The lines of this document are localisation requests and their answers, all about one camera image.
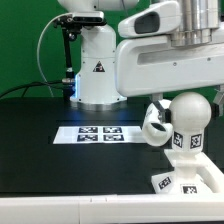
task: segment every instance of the printed marker sheet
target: printed marker sheet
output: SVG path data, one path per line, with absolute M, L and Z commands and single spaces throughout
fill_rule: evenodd
M 146 143 L 139 126 L 59 127 L 54 144 Z

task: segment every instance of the black table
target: black table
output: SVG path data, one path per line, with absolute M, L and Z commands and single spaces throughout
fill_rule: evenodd
M 148 102 L 83 111 L 61 98 L 0 101 L 0 197 L 151 194 L 151 176 L 172 170 L 147 144 L 53 144 L 59 126 L 142 126 Z M 205 131 L 204 152 L 224 172 L 224 120 Z

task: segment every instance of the cable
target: cable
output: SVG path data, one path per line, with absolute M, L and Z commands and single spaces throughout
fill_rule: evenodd
M 40 64 L 40 47 L 41 47 L 41 43 L 42 43 L 42 40 L 43 40 L 43 37 L 44 37 L 44 34 L 46 33 L 48 27 L 51 25 L 51 23 L 54 22 L 54 20 L 60 18 L 61 16 L 67 16 L 67 15 L 71 15 L 71 13 L 65 13 L 65 14 L 61 14 L 59 16 L 56 16 L 55 18 L 53 18 L 46 26 L 45 28 L 43 29 L 41 35 L 40 35 L 40 38 L 39 38 L 39 41 L 38 41 L 38 45 L 37 45 L 37 65 L 38 65 L 38 69 L 40 71 L 40 75 L 41 77 L 43 78 L 44 82 L 47 83 L 47 79 L 43 73 L 43 70 L 41 68 L 41 64 Z M 54 94 L 51 90 L 51 87 L 49 86 L 49 91 L 50 91 L 50 94 L 51 94 L 51 97 L 54 97 Z
M 9 94 L 11 92 L 14 92 L 14 91 L 17 91 L 17 90 L 20 90 L 20 89 L 25 89 L 23 94 L 22 94 L 22 97 L 24 97 L 27 90 L 31 87 L 48 86 L 48 87 L 51 87 L 53 89 L 59 89 L 59 90 L 66 89 L 65 87 L 53 86 L 54 84 L 60 84 L 60 83 L 62 83 L 62 81 L 56 80 L 56 81 L 51 81 L 51 82 L 32 82 L 30 84 L 24 84 L 24 85 L 16 86 L 16 87 L 10 88 L 10 89 L 4 91 L 3 93 L 1 93 L 0 94 L 0 99 L 2 97 L 6 96 L 7 94 Z
M 128 10 L 127 10 L 127 8 L 125 6 L 124 0 L 121 0 L 121 2 L 122 2 L 122 5 L 123 5 L 123 8 L 124 8 L 124 11 L 126 13 L 126 16 L 128 17 Z

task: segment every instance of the green backdrop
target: green backdrop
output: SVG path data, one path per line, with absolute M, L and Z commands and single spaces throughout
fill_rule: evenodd
M 149 6 L 149 0 L 140 0 L 129 15 L 139 12 Z M 14 86 L 42 81 L 36 62 L 36 48 L 39 36 L 45 25 L 55 16 L 65 10 L 57 0 L 1 0 L 0 1 L 0 93 Z M 106 12 L 108 24 L 117 30 L 117 24 L 124 19 L 124 12 Z M 80 68 L 80 40 L 72 44 L 73 65 L 76 72 Z M 65 60 L 61 29 L 49 28 L 44 36 L 41 47 L 41 65 L 50 80 L 64 77 Z M 213 96 L 214 90 L 203 88 L 206 96 Z M 8 97 L 21 96 L 22 91 L 14 92 Z M 62 96 L 55 90 L 56 96 Z M 30 89 L 27 97 L 50 96 L 46 87 Z

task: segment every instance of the white sphere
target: white sphere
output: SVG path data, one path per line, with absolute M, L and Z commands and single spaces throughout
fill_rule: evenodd
M 175 97 L 170 104 L 172 124 L 176 130 L 204 129 L 211 119 L 211 107 L 200 94 L 187 92 Z

